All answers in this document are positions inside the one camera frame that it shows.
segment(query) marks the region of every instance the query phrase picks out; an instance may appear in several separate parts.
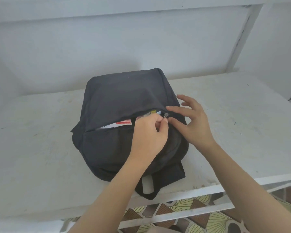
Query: backpack strap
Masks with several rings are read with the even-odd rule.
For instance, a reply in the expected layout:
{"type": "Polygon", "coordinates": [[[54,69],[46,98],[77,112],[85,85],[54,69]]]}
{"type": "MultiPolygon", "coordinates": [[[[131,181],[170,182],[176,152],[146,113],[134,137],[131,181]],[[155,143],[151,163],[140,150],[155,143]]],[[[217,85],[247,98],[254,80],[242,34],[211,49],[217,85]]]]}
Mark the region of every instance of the backpack strap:
{"type": "Polygon", "coordinates": [[[161,170],[152,174],[153,179],[153,192],[150,194],[143,193],[142,179],[139,180],[135,191],[140,196],[152,200],[159,193],[160,189],[178,181],[182,178],[185,178],[185,172],[182,166],[181,161],[175,164],[171,164],[163,167],[161,170]]]}

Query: patterned floor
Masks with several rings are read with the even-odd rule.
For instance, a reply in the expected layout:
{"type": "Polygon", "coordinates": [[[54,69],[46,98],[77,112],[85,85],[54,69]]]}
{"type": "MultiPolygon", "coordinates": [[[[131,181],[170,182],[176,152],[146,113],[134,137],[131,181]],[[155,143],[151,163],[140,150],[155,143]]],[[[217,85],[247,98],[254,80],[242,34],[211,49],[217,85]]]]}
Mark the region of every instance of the patterned floor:
{"type": "MultiPolygon", "coordinates": [[[[291,187],[273,192],[272,195],[291,212],[291,187]]],[[[214,205],[213,201],[223,193],[204,195],[191,199],[176,200],[162,204],[152,204],[126,210],[123,220],[138,219],[175,211],[201,208],[214,205]]],[[[172,228],[182,233],[248,233],[246,225],[235,209],[206,213],[188,218],[157,222],[136,227],[120,229],[122,233],[144,233],[151,226],[172,228]]]]}

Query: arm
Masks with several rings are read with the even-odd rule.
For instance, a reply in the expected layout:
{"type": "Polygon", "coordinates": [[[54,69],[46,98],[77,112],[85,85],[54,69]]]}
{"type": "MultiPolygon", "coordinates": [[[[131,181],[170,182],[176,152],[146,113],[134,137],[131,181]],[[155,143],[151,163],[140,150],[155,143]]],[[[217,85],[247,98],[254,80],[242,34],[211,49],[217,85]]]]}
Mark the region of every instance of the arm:
{"type": "Polygon", "coordinates": [[[291,213],[267,193],[215,142],[202,106],[193,98],[178,95],[184,107],[166,107],[188,116],[184,125],[175,118],[168,121],[193,144],[212,166],[218,180],[242,216],[251,233],[291,233],[291,213]]]}
{"type": "Polygon", "coordinates": [[[167,136],[167,119],[160,115],[137,120],[127,161],[69,233],[116,232],[138,181],[163,149],[167,136]]]}

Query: hand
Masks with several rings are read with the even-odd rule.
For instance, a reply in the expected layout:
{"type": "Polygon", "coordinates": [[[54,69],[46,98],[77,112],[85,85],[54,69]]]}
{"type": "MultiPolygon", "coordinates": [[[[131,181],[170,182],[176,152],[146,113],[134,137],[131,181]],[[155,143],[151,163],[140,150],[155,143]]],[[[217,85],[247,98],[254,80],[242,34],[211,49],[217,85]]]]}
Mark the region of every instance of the hand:
{"type": "Polygon", "coordinates": [[[128,159],[147,168],[163,149],[168,138],[168,121],[157,113],[140,118],[135,123],[132,149],[128,159]]]}
{"type": "Polygon", "coordinates": [[[184,101],[181,103],[183,106],[189,106],[192,109],[178,106],[168,106],[166,109],[189,117],[191,122],[188,125],[184,125],[171,117],[168,118],[168,122],[174,125],[185,139],[200,152],[216,144],[209,127],[207,115],[202,106],[195,99],[185,95],[177,95],[177,98],[184,101]]]}

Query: forearm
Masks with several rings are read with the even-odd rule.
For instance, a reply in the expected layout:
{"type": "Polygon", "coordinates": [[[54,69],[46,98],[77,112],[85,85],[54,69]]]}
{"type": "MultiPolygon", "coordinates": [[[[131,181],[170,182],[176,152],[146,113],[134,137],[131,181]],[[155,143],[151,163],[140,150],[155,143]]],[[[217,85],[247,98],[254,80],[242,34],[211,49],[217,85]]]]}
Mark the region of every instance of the forearm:
{"type": "Polygon", "coordinates": [[[291,232],[291,214],[218,144],[202,154],[251,233],[291,232]]]}
{"type": "Polygon", "coordinates": [[[69,232],[116,232],[132,193],[146,168],[146,164],[136,165],[134,160],[128,158],[110,184],[69,232]]]}

